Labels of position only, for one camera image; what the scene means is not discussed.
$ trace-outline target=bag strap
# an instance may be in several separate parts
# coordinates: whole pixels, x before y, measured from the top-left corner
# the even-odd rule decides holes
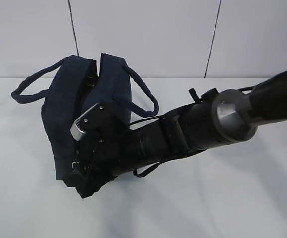
[[[154,171],[156,168],[159,167],[159,165],[161,165],[162,162],[156,163],[152,166],[150,166],[148,169],[146,169],[145,171],[141,172],[140,174],[138,174],[137,170],[133,170],[133,175],[135,175],[138,178],[142,178],[147,176],[148,174],[150,174],[152,171]]]
[[[140,78],[140,76],[136,72],[134,72],[131,68],[129,68],[127,65],[124,65],[123,69],[129,74],[129,76],[135,81],[135,83],[143,90],[143,92],[152,100],[153,105],[154,105],[154,110],[146,111],[143,108],[138,107],[136,104],[129,101],[128,99],[125,99],[122,96],[119,96],[117,94],[113,95],[113,99],[123,104],[125,107],[129,108],[131,111],[133,111],[134,113],[136,113],[137,115],[143,118],[149,118],[149,117],[153,117],[157,115],[159,112],[159,104],[158,104],[157,99],[150,92],[147,85]]]
[[[60,67],[65,60],[66,57],[61,59],[56,64],[48,68],[45,68],[30,77],[27,77],[22,83],[20,83],[19,87],[11,93],[12,98],[15,99],[18,103],[24,104],[24,103],[32,103],[41,98],[47,97],[49,95],[49,89],[44,89],[41,92],[32,95],[20,95],[20,94],[24,91],[24,89],[26,89],[30,84],[32,84],[38,78]]]

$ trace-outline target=white wall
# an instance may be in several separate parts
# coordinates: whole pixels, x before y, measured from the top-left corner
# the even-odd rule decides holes
[[[71,5],[81,56],[125,57],[146,77],[160,113],[190,103],[191,87],[198,94],[239,88],[287,69],[287,1],[223,0],[206,79],[218,0]],[[287,237],[287,122],[260,128],[248,142],[166,163],[146,178],[124,174],[84,200],[55,181],[43,102],[19,105],[10,94],[24,77],[70,54],[65,0],[0,0],[0,238]],[[135,85],[133,98],[150,105]]]

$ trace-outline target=navy fabric bag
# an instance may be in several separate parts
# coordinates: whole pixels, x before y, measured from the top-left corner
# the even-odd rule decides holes
[[[59,70],[49,89],[33,95],[21,95],[31,83],[57,68]],[[132,103],[129,76],[153,101],[154,111],[147,112]],[[81,174],[73,173],[80,142],[70,134],[71,125],[81,113],[96,103],[112,103],[118,118],[128,125],[131,111],[144,118],[155,116],[159,111],[156,98],[139,75],[127,66],[123,58],[108,54],[101,56],[99,77],[96,60],[69,56],[26,78],[11,96],[21,104],[45,98],[42,121],[54,155],[56,179],[62,179],[71,187],[84,183]]]

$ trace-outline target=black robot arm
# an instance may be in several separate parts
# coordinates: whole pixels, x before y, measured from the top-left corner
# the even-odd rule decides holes
[[[81,196],[91,196],[122,173],[133,171],[138,176],[138,168],[156,164],[143,173],[146,175],[160,163],[247,141],[258,126],[287,120],[287,71],[249,88],[221,93],[211,89],[201,98],[193,89],[190,94],[194,103],[171,110],[136,130],[123,125],[109,104],[98,104],[90,110],[85,121],[96,122],[90,127],[82,118],[80,126],[87,133],[96,132],[98,146],[85,171],[88,183],[77,188]],[[95,168],[97,174],[110,179],[96,182]]]

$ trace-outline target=white table surface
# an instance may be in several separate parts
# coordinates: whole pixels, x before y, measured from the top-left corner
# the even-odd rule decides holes
[[[160,113],[217,87],[264,79],[147,79]],[[131,173],[81,199],[55,181],[42,101],[17,104],[21,78],[0,78],[0,238],[287,238],[287,122],[250,141],[165,163],[146,178]],[[47,88],[40,79],[26,92]],[[134,101],[151,106],[133,87]]]

